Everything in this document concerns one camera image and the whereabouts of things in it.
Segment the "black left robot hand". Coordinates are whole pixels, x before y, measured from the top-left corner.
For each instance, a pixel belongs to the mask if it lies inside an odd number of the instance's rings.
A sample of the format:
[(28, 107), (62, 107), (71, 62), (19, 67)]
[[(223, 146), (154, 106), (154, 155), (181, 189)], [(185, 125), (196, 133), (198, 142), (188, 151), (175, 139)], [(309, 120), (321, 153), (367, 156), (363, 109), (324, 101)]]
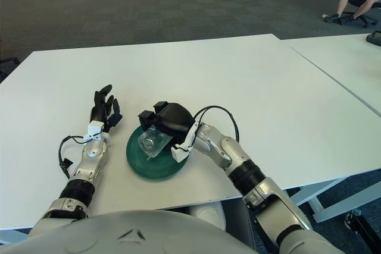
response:
[(83, 137), (83, 144), (87, 144), (92, 140), (110, 140), (110, 129), (115, 127), (123, 118), (120, 113), (118, 100), (111, 95), (107, 95), (112, 90), (109, 84), (94, 94), (94, 106), (90, 112), (90, 120), (88, 132)]

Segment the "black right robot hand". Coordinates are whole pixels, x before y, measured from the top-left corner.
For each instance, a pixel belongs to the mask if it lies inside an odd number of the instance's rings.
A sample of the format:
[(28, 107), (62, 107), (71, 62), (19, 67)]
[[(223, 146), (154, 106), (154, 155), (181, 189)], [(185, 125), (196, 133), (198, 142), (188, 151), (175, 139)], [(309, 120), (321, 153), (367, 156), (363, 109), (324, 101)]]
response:
[(140, 148), (150, 158), (160, 152), (170, 152), (180, 163), (190, 155), (199, 123), (181, 104), (160, 101), (153, 111), (142, 111), (139, 115), (143, 133), (138, 137)]

